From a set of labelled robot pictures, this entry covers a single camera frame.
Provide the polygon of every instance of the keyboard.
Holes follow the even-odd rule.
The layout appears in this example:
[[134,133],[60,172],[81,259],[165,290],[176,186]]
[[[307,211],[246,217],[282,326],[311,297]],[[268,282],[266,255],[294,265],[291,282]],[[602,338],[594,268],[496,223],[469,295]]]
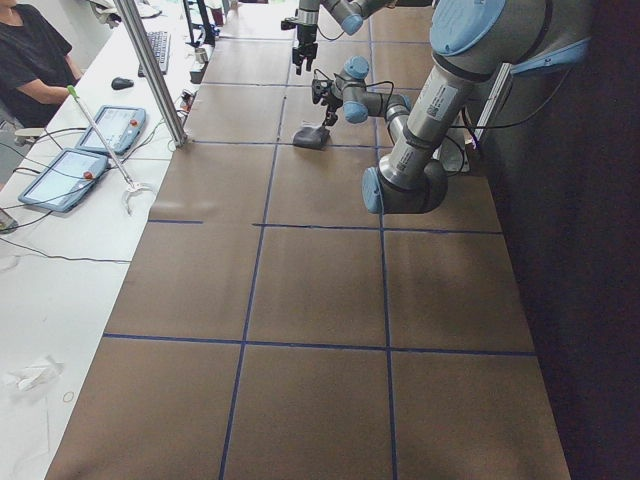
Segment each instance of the keyboard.
[[[151,44],[151,50],[156,57],[160,71],[164,75],[169,69],[169,45],[171,44],[171,36],[169,32],[147,32],[147,38]],[[138,67],[138,76],[144,77],[142,64]]]

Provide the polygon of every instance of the computer mouse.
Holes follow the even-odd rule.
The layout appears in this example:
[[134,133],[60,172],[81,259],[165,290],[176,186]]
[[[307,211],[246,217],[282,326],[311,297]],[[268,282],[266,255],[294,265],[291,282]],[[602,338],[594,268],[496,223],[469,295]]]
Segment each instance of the computer mouse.
[[116,77],[111,81],[111,88],[114,90],[122,90],[129,87],[133,87],[133,80],[128,78]]

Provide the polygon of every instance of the light blue joint cap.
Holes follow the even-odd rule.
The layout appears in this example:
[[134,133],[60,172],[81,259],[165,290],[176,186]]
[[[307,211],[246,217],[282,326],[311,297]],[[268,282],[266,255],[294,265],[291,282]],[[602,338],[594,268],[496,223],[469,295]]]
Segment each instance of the light blue joint cap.
[[363,23],[364,22],[362,20],[362,17],[357,13],[354,13],[353,15],[349,15],[347,18],[345,18],[340,26],[347,35],[353,35],[358,30],[360,30],[360,27],[362,27]]
[[344,62],[344,71],[356,80],[364,80],[369,75],[369,62],[366,58],[356,55]]
[[407,110],[411,110],[411,99],[404,94],[400,94],[400,96],[404,100],[404,106],[407,107]]
[[349,100],[344,102],[342,108],[344,109],[344,118],[349,123],[362,123],[369,118],[367,107],[360,102]]
[[431,47],[443,57],[469,50],[491,30],[506,0],[447,0],[433,14]]
[[382,188],[375,167],[369,167],[362,176],[362,199],[369,213],[384,213],[382,206]]
[[583,62],[588,51],[589,39],[585,38],[554,52],[548,52],[514,65],[511,67],[511,74],[514,77],[525,77],[557,72]]

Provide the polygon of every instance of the person's arm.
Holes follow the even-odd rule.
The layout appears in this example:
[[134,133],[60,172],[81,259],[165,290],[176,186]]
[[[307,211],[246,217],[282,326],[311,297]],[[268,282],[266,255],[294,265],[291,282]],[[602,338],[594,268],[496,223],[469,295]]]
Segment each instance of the person's arm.
[[69,96],[69,92],[65,87],[50,87],[40,79],[25,83],[18,87],[17,90],[47,105],[61,105]]
[[67,65],[69,65],[71,73],[73,73],[73,78],[75,78],[76,80],[80,80],[80,77],[82,77],[82,70],[78,68],[76,63],[69,55],[65,56],[64,59],[67,62]]

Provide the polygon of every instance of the person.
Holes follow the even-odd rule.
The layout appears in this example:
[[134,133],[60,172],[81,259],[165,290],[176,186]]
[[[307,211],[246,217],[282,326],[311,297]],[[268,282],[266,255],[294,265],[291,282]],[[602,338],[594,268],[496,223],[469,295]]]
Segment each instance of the person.
[[70,51],[34,6],[0,0],[0,99],[24,127],[45,127],[82,76]]

